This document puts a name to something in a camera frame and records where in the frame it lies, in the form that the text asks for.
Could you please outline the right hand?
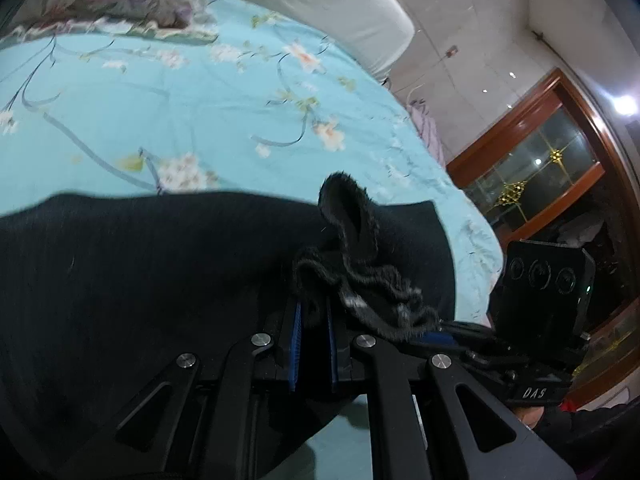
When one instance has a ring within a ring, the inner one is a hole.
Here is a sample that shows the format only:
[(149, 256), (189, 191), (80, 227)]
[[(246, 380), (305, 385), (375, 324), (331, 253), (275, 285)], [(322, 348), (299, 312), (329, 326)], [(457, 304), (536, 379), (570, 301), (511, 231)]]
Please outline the right hand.
[(534, 429), (542, 419), (542, 416), (544, 416), (544, 407), (535, 406), (534, 408), (517, 408), (514, 411), (514, 414), (522, 424), (527, 426), (529, 429)]

